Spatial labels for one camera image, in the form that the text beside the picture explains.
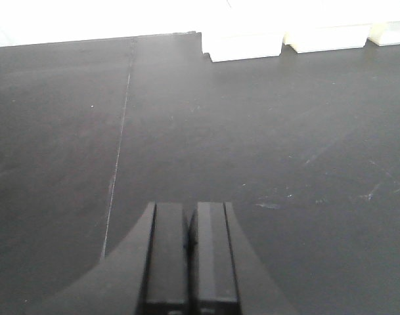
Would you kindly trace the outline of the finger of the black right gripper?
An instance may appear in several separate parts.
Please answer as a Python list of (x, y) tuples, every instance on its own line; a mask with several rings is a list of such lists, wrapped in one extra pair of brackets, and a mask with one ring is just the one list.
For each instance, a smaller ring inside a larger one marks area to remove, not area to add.
[(192, 314), (297, 314), (230, 202), (200, 202), (190, 224)]

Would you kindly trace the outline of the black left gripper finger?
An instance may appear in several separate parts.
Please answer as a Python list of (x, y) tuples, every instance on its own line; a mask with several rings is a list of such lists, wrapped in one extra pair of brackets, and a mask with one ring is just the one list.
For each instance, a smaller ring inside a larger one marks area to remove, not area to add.
[(187, 222), (150, 202), (107, 258), (35, 306), (36, 314), (188, 314)]

